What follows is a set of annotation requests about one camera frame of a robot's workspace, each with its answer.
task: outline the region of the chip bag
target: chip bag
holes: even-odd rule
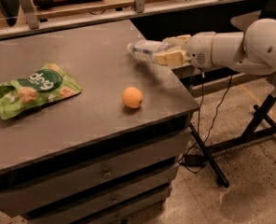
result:
[[[0,117],[10,119],[24,110],[81,93],[81,87],[57,64],[47,63],[28,79],[0,84]]]

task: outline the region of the floor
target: floor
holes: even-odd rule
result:
[[[228,83],[228,78],[224,78],[204,85],[205,95],[200,110],[202,139],[212,125],[216,107]],[[234,76],[224,102],[218,108],[206,145],[242,134],[253,116],[253,106],[261,105],[272,90],[272,85],[264,77]],[[200,104],[201,86],[194,87],[192,94]],[[195,127],[198,126],[198,114],[195,113],[192,119]],[[276,120],[276,105],[269,115]],[[267,126],[263,122],[258,129]],[[210,164],[197,174],[180,166],[172,182],[171,197],[132,215],[128,223],[276,224],[276,135],[216,153],[214,157],[230,182],[229,188],[217,185]],[[0,213],[0,224],[20,223],[26,221]]]

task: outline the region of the orange fruit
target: orange fruit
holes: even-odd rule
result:
[[[122,92],[122,103],[129,108],[139,108],[144,99],[143,94],[134,87],[128,87]]]

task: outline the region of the plastic bottle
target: plastic bottle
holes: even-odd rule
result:
[[[152,40],[140,40],[136,43],[130,43],[127,48],[134,57],[138,60],[148,63],[156,63],[154,54],[160,51],[170,49],[171,44],[166,42],[152,41]]]

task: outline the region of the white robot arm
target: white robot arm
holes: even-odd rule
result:
[[[191,65],[224,66],[234,71],[265,76],[276,71],[276,20],[252,23],[246,33],[199,33],[186,42]]]

